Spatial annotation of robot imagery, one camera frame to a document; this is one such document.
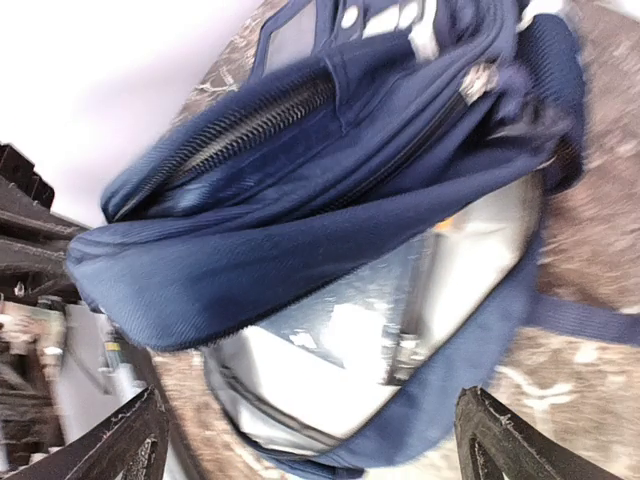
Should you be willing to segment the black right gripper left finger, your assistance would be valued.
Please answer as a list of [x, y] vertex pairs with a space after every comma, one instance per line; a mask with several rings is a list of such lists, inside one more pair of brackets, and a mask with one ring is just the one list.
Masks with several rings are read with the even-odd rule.
[[160, 479], [168, 453], [169, 421], [147, 387], [88, 433], [29, 466], [31, 479]]

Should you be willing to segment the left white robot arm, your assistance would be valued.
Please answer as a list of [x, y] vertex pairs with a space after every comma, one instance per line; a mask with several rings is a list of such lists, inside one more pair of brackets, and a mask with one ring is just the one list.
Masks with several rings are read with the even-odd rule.
[[54, 189], [11, 144], [1, 146], [1, 474], [64, 444], [50, 382], [80, 296], [65, 268], [84, 227], [52, 213]]

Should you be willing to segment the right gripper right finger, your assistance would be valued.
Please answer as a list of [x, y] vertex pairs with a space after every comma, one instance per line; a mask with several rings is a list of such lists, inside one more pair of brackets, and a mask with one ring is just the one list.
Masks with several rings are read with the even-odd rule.
[[464, 479], [603, 479], [605, 470], [541, 434], [480, 387], [461, 391], [455, 438]]

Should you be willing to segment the navy blue student backpack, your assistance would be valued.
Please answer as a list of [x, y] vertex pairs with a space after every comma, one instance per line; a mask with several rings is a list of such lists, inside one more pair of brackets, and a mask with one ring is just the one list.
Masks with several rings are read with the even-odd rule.
[[[639, 319], [541, 294], [548, 198], [583, 171], [565, 1], [292, 1], [247, 83], [171, 131], [70, 244], [133, 343], [201, 348], [238, 435], [303, 479], [359, 479], [455, 436], [523, 327], [637, 346]], [[424, 334], [399, 386], [259, 323], [425, 232]]]

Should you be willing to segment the dark blue hardcover book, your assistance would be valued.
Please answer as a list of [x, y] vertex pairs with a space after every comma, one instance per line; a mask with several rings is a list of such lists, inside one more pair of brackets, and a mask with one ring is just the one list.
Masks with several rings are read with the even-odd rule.
[[259, 323], [349, 373], [399, 386], [415, 363], [409, 356], [424, 328], [436, 235], [414, 237]]

